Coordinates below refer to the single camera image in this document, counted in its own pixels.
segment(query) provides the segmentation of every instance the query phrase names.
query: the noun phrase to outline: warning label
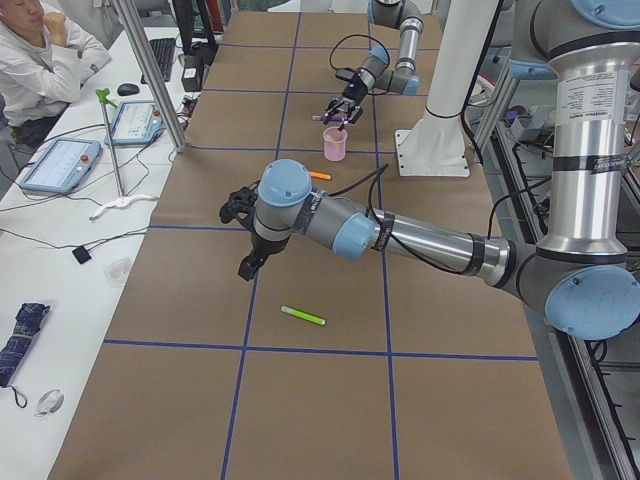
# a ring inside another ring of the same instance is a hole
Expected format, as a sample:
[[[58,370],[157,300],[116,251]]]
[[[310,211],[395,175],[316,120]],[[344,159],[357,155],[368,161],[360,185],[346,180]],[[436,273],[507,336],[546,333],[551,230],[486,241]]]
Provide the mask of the warning label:
[[[558,83],[556,125],[593,120],[623,123],[627,72],[603,72]]]

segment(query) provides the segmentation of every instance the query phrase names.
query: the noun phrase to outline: man's hand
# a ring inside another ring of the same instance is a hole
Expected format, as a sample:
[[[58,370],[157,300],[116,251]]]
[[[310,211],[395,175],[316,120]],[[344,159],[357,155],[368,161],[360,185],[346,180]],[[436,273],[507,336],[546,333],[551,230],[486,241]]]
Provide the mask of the man's hand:
[[[67,30],[64,28],[64,21],[67,19],[62,13],[47,13],[42,21],[51,34],[51,41],[59,47],[67,46]]]

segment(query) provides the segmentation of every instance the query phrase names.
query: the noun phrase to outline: white table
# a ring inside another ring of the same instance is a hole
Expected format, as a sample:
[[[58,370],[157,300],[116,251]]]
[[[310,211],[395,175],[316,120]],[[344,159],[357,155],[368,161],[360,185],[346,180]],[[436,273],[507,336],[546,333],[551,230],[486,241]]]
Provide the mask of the white table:
[[[149,28],[146,32],[149,38],[177,35],[173,28]],[[124,33],[110,52],[112,60],[87,81],[80,100],[67,109],[51,136],[102,123],[96,88],[109,88],[112,92],[109,98],[117,103],[119,97],[115,92],[119,84],[139,84],[141,72]],[[180,77],[181,67],[176,61],[171,82],[166,84],[176,109],[184,96]],[[151,98],[147,85],[141,86],[140,94],[126,97],[127,100]],[[72,136],[102,141],[105,130],[93,129]],[[120,165],[138,150],[138,147],[119,148]],[[165,132],[140,155],[150,172],[133,193],[160,195],[171,169],[173,150]],[[105,147],[80,188],[103,174],[108,175],[71,196],[90,197],[101,204],[116,199],[118,193],[112,171],[110,152]],[[120,174],[125,192],[145,173],[145,168],[135,160],[122,166]],[[35,203],[14,185],[0,202],[0,210],[31,206],[1,211],[0,228],[56,245],[82,245],[146,227],[155,207],[155,202],[140,201],[124,210],[109,209],[91,222],[89,216],[98,208],[93,202],[57,198],[40,205]],[[22,303],[51,305],[42,331],[11,379],[11,384],[28,397],[28,406],[18,408],[12,390],[0,389],[0,478],[47,478],[123,290],[123,282],[114,285],[116,282],[107,278],[104,267],[120,259],[130,259],[133,263],[141,242],[142,236],[108,242],[92,251],[93,258],[80,265],[71,248],[55,250],[0,233],[0,349],[13,331],[15,316]],[[62,408],[50,416],[35,417],[38,399],[51,389],[64,393]]]

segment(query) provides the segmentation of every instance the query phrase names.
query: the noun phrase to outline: computer mouse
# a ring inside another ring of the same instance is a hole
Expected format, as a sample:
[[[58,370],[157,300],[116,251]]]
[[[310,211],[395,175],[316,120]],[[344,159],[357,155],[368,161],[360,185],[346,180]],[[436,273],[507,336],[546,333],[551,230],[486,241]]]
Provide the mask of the computer mouse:
[[[135,95],[140,93],[140,87],[135,83],[123,83],[118,87],[118,95],[126,97],[127,95]]]

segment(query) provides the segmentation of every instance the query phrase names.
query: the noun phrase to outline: umbrella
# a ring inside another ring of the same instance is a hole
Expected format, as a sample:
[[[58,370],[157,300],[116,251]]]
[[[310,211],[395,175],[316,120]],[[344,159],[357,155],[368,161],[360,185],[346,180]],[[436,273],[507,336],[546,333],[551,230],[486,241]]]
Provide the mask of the umbrella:
[[[20,365],[22,357],[27,353],[33,337],[40,331],[40,323],[42,323],[49,309],[49,305],[41,303],[23,303],[18,315],[16,315],[16,326],[13,329],[13,335],[7,341],[7,345],[0,351],[0,387],[13,389],[16,404],[20,408],[27,406],[27,399],[20,394],[23,402],[19,401],[19,392],[15,387],[9,385],[9,380],[11,380],[11,376],[18,368],[18,365]]]

